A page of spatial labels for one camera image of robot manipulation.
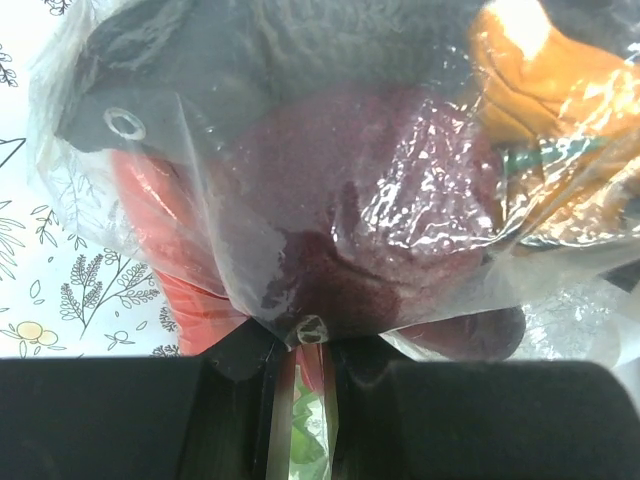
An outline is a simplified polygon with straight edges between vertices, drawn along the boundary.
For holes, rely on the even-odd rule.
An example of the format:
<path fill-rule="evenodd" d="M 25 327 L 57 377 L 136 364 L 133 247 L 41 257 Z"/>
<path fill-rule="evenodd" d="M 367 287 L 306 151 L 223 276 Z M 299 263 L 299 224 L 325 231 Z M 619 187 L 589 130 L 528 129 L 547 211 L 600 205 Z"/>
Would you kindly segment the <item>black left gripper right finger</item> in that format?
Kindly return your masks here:
<path fill-rule="evenodd" d="M 419 362 L 376 337 L 328 345 L 337 479 L 635 479 L 639 416 L 578 361 Z"/>

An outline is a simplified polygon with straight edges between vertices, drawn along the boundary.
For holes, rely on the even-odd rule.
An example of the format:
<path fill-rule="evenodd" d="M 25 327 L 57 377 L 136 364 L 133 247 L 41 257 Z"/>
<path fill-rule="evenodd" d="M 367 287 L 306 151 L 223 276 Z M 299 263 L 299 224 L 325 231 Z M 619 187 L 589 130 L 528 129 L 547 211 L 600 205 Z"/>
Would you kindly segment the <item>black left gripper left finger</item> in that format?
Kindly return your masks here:
<path fill-rule="evenodd" d="M 5 359 L 5 479 L 262 479 L 279 341 L 248 321 L 191 357 Z"/>

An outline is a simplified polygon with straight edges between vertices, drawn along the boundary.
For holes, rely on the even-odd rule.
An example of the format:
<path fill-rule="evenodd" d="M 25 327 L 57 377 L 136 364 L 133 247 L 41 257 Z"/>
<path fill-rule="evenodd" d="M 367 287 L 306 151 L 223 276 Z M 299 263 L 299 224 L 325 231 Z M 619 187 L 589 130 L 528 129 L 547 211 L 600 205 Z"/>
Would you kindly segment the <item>fake orange carrot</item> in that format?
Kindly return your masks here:
<path fill-rule="evenodd" d="M 189 185 L 164 160 L 119 150 L 111 151 L 110 160 L 139 248 L 177 323 L 180 350 L 200 354 L 247 317 L 226 296 Z M 301 346 L 297 363 L 304 384 L 294 402 L 291 460 L 304 465 L 330 458 L 330 435 L 319 347 Z"/>

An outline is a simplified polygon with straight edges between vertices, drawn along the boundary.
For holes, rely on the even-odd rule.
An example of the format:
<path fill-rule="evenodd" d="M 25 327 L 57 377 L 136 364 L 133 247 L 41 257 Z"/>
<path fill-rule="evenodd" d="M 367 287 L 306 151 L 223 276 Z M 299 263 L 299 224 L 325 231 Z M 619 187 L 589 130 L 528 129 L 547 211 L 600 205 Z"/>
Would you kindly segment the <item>clear zip top bag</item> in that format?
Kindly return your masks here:
<path fill-rule="evenodd" d="M 587 361 L 518 361 L 524 305 L 639 274 L 635 1 L 76 1 L 36 57 L 35 173 L 147 263 L 232 389 L 197 478 L 252 477 L 318 373 L 333 479 L 635 479 Z"/>

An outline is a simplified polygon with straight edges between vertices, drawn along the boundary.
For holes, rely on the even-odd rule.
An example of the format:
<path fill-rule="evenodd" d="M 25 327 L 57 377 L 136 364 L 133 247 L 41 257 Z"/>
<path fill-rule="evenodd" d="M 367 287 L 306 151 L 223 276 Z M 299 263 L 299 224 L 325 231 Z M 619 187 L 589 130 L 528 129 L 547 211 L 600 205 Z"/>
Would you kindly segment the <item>fake silver fish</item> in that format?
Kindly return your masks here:
<path fill-rule="evenodd" d="M 179 154 L 229 142 L 273 107 L 333 85 L 468 76 L 477 1 L 130 1 L 81 47 L 56 136 L 84 153 Z"/>

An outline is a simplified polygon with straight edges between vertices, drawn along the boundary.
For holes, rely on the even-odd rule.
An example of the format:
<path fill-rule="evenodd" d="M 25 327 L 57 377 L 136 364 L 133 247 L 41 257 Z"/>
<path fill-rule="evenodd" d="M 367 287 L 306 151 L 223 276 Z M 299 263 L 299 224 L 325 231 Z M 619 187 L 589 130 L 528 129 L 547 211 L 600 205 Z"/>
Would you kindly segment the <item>fake orange segments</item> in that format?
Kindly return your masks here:
<path fill-rule="evenodd" d="M 469 28 L 478 116 L 502 148 L 508 223 L 528 245 L 636 237 L 639 65 L 595 42 L 595 10 L 490 1 Z"/>

